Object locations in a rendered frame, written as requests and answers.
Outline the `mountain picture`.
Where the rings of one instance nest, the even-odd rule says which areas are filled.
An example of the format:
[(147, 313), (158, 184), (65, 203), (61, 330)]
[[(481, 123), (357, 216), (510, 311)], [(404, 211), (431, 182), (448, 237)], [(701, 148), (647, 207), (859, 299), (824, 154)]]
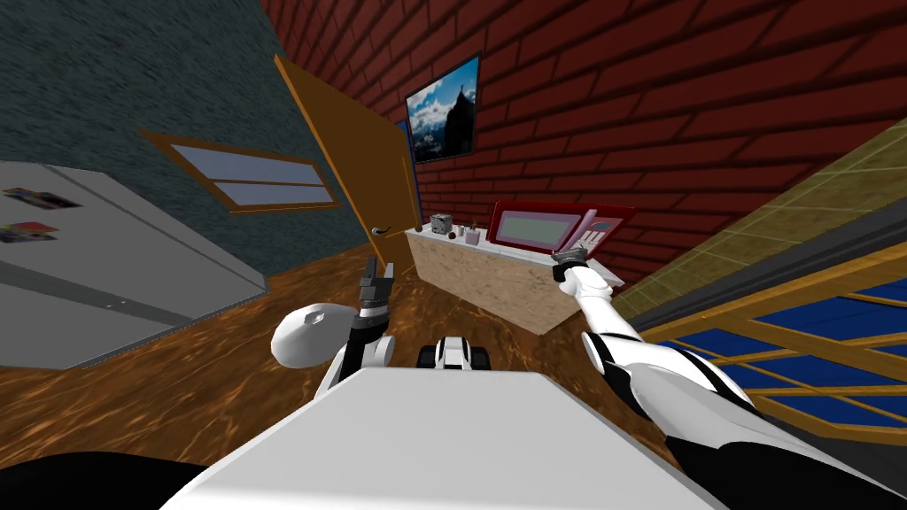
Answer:
[(409, 144), (417, 165), (469, 155), (476, 140), (481, 53), (405, 100)]

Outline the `wooden window with blue panes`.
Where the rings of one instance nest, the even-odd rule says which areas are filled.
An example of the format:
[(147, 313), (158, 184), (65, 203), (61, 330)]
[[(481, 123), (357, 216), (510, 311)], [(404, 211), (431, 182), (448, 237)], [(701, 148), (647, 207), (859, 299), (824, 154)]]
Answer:
[(907, 445), (907, 242), (643, 336), (701, 354), (811, 434)]

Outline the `red microwave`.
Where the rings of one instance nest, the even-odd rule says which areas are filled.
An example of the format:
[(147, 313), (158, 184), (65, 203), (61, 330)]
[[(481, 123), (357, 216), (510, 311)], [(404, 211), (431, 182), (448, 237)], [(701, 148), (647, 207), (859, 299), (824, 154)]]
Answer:
[(618, 205), (499, 201), (485, 239), (547, 255), (581, 247), (591, 259), (636, 213)]

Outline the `red microwave door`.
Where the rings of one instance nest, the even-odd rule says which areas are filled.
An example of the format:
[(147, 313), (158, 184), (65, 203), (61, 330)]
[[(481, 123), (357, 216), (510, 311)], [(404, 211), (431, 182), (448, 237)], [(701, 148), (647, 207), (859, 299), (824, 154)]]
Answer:
[(499, 201), (485, 235), (489, 243), (550, 254), (577, 231), (591, 205)]

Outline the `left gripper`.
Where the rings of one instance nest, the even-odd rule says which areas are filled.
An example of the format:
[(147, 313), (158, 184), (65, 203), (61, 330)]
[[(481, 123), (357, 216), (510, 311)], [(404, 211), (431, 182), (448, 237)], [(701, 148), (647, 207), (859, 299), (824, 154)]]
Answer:
[(370, 257), (360, 280), (360, 317), (372, 318), (388, 312), (394, 284), (394, 264), (388, 263), (383, 277), (376, 277), (376, 257)]

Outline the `beige stone counter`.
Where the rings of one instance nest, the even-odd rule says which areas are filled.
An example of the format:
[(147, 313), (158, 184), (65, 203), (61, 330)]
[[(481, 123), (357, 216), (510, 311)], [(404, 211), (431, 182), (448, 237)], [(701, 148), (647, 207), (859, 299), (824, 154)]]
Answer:
[(424, 281), (533, 334), (541, 336), (578, 313), (592, 331), (638, 336), (609, 302), (623, 282), (594, 260), (569, 268), (566, 283), (560, 283), (549, 254), (487, 241), (467, 244), (429, 226), (409, 229), (407, 240)]

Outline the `grey fridge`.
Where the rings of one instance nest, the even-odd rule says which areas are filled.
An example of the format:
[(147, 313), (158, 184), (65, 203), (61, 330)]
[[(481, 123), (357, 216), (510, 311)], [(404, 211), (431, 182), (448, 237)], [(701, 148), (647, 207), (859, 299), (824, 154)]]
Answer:
[(266, 293), (106, 174), (0, 161), (0, 366), (89, 366)]

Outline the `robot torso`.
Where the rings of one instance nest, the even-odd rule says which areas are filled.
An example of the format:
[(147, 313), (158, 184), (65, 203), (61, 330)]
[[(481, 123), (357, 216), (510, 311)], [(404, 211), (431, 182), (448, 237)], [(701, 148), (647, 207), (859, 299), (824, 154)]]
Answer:
[(161, 510), (727, 510), (544, 375), (363, 368)]

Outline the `brown wooden door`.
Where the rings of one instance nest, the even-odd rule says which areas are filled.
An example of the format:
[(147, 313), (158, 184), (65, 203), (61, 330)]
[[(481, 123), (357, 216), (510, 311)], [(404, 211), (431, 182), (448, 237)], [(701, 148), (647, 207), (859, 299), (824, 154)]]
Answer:
[[(404, 130), (281, 54), (274, 62), (381, 264), (403, 276), (415, 265), (407, 231), (422, 224)], [(392, 230), (374, 237), (374, 227)]]

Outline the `wooden framed window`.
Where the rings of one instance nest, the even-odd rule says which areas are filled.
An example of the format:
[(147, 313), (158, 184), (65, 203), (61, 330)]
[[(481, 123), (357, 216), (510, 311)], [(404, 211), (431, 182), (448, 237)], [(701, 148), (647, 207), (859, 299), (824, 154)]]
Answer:
[(316, 162), (143, 130), (140, 133), (233, 215), (338, 208)]

